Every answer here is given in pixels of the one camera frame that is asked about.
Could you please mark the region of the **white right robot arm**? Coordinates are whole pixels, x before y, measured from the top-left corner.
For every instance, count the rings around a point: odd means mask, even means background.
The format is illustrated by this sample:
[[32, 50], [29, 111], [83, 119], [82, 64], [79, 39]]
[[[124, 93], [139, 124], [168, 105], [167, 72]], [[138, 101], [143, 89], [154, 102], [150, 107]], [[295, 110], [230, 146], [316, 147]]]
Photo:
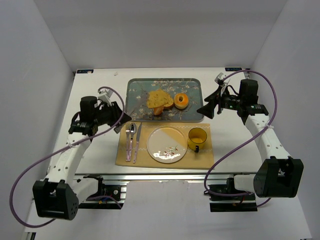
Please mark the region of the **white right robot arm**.
[[283, 147], [270, 125], [269, 113], [258, 103], [258, 82], [243, 79], [239, 92], [230, 94], [228, 82], [217, 80], [218, 88], [205, 98], [201, 108], [205, 116], [212, 118], [214, 108], [235, 110], [245, 127], [254, 137], [262, 165], [255, 174], [236, 174], [227, 180], [228, 195], [253, 193], [260, 198], [294, 198], [297, 195], [304, 165], [293, 158]]

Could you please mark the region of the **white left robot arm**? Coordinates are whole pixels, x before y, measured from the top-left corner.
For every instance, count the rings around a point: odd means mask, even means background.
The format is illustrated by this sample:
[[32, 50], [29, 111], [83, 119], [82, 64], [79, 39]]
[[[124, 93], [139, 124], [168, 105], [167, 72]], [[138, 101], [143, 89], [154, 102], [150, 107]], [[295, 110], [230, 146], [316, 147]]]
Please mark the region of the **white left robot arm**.
[[44, 179], [33, 185], [38, 216], [72, 220], [83, 202], [114, 196], [100, 175], [75, 177], [86, 150], [103, 125], [120, 135], [118, 166], [207, 170], [214, 163], [208, 124], [141, 123], [136, 133], [131, 133], [131, 118], [115, 101], [110, 101], [108, 92], [85, 96], [71, 120], [58, 160]]

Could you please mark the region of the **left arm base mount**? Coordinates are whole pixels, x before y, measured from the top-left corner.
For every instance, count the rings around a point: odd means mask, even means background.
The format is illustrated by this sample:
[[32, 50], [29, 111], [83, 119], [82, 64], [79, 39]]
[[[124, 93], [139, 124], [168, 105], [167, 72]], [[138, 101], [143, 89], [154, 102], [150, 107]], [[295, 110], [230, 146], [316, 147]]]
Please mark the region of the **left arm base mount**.
[[88, 174], [84, 180], [95, 180], [98, 183], [97, 192], [79, 204], [80, 209], [120, 210], [124, 205], [127, 184], [118, 180], [104, 179], [102, 175]]

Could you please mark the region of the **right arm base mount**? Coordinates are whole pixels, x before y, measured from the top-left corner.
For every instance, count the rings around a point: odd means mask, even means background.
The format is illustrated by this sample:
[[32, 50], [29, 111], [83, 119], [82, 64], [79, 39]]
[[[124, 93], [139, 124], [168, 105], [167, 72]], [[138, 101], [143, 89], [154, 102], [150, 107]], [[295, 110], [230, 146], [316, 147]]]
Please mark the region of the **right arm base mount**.
[[228, 177], [221, 183], [208, 185], [212, 192], [225, 194], [226, 196], [214, 195], [207, 190], [203, 192], [209, 196], [209, 207], [212, 213], [233, 213], [233, 212], [257, 212], [256, 197], [253, 194], [233, 196], [234, 194], [244, 194], [245, 191], [236, 190], [234, 180]]

